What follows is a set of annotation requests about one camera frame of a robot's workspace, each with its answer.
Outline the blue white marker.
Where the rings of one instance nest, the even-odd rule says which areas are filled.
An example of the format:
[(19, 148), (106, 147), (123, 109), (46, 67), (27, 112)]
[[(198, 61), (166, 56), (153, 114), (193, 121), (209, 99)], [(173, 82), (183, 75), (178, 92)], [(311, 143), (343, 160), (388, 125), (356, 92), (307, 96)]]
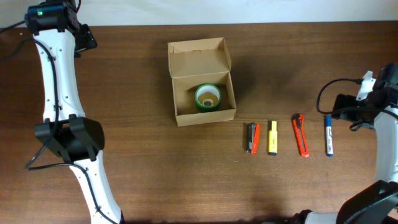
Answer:
[(325, 137), (326, 137), (326, 154), (328, 157), (333, 157), (333, 136), (331, 129), (331, 116), (325, 116)]

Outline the orange utility knife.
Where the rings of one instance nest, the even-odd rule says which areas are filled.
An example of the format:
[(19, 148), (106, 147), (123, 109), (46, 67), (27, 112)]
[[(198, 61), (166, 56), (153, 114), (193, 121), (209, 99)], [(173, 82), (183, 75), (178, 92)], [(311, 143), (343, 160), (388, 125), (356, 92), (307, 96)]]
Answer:
[(295, 133), (295, 138), (299, 153), (302, 157), (308, 158), (310, 156), (308, 151), (308, 145), (305, 137), (305, 132), (303, 129), (304, 115), (303, 114), (293, 114), (292, 115), (292, 126)]

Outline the yellow highlighter pen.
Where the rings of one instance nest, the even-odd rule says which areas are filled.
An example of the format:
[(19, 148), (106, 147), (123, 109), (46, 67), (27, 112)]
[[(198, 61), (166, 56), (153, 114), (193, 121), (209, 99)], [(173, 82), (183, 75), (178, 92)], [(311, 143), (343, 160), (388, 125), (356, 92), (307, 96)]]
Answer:
[(277, 155), (277, 121), (269, 123), (269, 146), (268, 154), (270, 156)]

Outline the red black stapler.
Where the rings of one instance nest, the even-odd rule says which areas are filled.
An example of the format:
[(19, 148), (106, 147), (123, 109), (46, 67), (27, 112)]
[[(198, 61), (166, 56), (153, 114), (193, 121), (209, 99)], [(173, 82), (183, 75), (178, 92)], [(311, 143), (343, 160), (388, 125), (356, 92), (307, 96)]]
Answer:
[(247, 146), (246, 146), (247, 153), (250, 154), (257, 153), (260, 131), (261, 131), (260, 124), (256, 123), (247, 124)]

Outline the brown cardboard box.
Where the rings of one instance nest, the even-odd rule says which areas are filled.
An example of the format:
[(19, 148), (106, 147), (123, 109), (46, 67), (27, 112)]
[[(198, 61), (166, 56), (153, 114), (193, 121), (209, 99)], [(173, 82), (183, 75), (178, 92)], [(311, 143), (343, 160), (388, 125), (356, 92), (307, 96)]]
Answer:
[[(230, 121), (236, 114), (231, 78), (231, 58), (224, 38), (169, 42), (168, 62), (178, 127)], [(221, 90), (216, 111), (201, 112), (195, 103), (200, 85), (213, 84)]]

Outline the green tape roll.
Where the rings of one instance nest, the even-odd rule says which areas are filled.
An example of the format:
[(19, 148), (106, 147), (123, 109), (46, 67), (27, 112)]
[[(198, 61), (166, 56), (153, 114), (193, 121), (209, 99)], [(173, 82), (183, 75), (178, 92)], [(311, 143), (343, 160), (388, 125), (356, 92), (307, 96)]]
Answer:
[[(203, 94), (204, 92), (211, 92), (211, 93), (215, 94), (219, 98), (218, 104), (215, 105), (215, 106), (212, 106), (212, 107), (203, 106), (200, 103), (200, 101), (198, 100), (198, 97), (201, 94)], [(208, 84), (207, 83), (207, 84), (200, 85), (197, 88), (196, 92), (195, 92), (195, 103), (196, 103), (196, 106), (201, 112), (204, 112), (204, 113), (216, 111), (220, 107), (221, 100), (222, 100), (221, 90), (217, 86), (215, 86), (213, 84)]]

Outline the small yellow tape roll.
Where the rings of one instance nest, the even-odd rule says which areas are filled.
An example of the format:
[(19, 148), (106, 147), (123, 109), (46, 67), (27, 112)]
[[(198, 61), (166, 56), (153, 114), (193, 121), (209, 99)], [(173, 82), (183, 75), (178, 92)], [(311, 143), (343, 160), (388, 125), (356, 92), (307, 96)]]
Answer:
[(204, 92), (198, 97), (198, 100), (203, 106), (206, 107), (215, 106), (219, 102), (219, 98), (211, 92)]

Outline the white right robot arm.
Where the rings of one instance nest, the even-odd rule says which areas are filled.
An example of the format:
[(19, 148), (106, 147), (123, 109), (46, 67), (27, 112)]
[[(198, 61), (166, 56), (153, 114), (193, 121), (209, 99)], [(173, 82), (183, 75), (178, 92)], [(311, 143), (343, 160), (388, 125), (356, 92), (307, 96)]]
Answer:
[(361, 87), (358, 94), (337, 95), (328, 115), (350, 121), (351, 131), (368, 128), (376, 132), (376, 181), (337, 213), (303, 210), (289, 223), (397, 223), (389, 216), (397, 209), (397, 64), (384, 65), (377, 78), (368, 71), (354, 82)]

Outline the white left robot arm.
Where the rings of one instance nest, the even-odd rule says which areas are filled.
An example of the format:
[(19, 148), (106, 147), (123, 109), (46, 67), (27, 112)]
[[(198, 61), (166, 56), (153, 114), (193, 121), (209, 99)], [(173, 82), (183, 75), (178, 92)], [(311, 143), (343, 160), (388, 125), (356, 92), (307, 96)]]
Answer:
[(44, 1), (25, 15), (45, 91), (43, 122), (34, 128), (43, 146), (26, 168), (35, 170), (33, 162), (48, 149), (62, 159), (57, 167), (69, 167), (76, 176), (92, 223), (124, 223), (104, 169), (103, 128), (86, 117), (78, 94), (75, 58), (97, 46), (89, 26), (78, 21), (78, 8), (75, 1)]

